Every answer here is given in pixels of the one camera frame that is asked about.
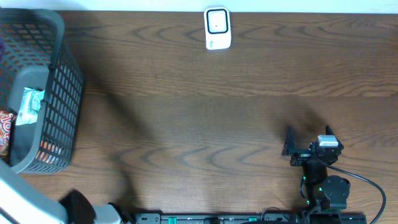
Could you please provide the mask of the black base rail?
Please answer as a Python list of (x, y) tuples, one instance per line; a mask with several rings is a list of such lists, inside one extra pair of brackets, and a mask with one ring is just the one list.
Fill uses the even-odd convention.
[(308, 218), (300, 218), (297, 215), (270, 212), (264, 215), (249, 214), (159, 214), (159, 213), (136, 213), (133, 215), (137, 224), (305, 224), (305, 223), (340, 223), (340, 224), (366, 224), (364, 215), (319, 215), (312, 214)]

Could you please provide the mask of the teal white snack packet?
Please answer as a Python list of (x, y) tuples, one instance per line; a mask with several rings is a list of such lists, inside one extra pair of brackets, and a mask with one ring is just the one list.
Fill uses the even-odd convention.
[(24, 88), (21, 105), (16, 118), (16, 126), (37, 122), (44, 94), (44, 90)]

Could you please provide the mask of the white barcode scanner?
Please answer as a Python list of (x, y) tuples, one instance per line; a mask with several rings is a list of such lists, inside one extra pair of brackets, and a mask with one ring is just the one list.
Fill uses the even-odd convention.
[(225, 7), (209, 7), (203, 13), (205, 44), (208, 50), (223, 50), (231, 46), (230, 13)]

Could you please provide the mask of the dark grey plastic basket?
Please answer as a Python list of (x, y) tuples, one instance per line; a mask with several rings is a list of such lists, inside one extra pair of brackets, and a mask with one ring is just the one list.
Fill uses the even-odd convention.
[(12, 124), (14, 172), (52, 174), (70, 165), (85, 78), (65, 39), (65, 23), (47, 9), (1, 9), (1, 109), (23, 115), (24, 93), (43, 93), (30, 124)]

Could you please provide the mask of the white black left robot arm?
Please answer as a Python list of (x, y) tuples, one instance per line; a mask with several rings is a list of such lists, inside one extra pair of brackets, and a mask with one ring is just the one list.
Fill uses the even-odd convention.
[(54, 201), (29, 185), (1, 162), (1, 223), (135, 223), (136, 219), (113, 203), (92, 205), (72, 190)]

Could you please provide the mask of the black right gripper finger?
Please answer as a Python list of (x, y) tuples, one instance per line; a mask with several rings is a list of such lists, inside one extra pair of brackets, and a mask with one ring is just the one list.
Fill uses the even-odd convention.
[[(326, 125), (326, 127), (325, 127), (325, 134), (326, 135), (335, 135), (334, 134), (334, 132), (333, 132), (333, 130), (332, 130), (332, 128), (329, 126), (329, 125)], [(341, 141), (337, 138), (337, 140), (338, 140), (338, 142), (339, 142), (339, 145), (338, 145), (338, 148), (340, 149), (340, 150), (343, 150), (344, 149), (344, 145), (341, 143)]]
[(283, 156), (292, 156), (294, 153), (296, 153), (295, 137), (293, 129), (289, 126), (281, 154)]

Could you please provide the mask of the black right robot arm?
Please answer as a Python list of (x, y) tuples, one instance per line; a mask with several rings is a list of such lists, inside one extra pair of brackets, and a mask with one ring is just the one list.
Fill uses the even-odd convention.
[(327, 172), (343, 149), (329, 126), (325, 128), (325, 134), (317, 136), (307, 148), (298, 148), (293, 129), (288, 129), (282, 155), (290, 157), (291, 166), (303, 169), (303, 185), (310, 208), (319, 206), (322, 212), (346, 209), (350, 182)]

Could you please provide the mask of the red orange snack bag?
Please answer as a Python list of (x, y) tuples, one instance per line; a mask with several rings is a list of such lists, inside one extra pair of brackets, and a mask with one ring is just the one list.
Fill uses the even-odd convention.
[(1, 159), (5, 163), (9, 163), (11, 132), (15, 118), (13, 113), (1, 111)]

